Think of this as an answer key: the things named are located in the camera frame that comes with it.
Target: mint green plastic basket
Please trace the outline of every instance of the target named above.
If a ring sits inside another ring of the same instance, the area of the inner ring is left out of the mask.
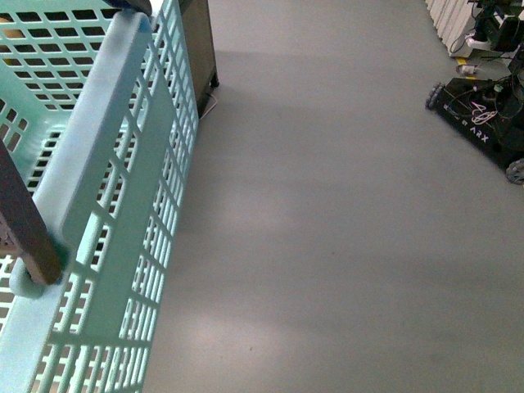
[[[139,392],[198,125],[178,0],[0,18],[0,138],[66,263],[0,259],[0,392]]]

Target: electronic equipment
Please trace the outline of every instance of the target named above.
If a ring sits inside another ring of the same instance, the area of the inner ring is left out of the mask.
[[[515,52],[510,74],[498,80],[454,78],[437,84],[426,108],[451,124],[506,171],[511,183],[524,184],[524,10],[522,2],[478,0],[472,47]]]

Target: epoxy floor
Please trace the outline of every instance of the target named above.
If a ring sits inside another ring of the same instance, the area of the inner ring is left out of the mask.
[[[210,0],[146,393],[524,391],[524,190],[425,111],[422,0]]]

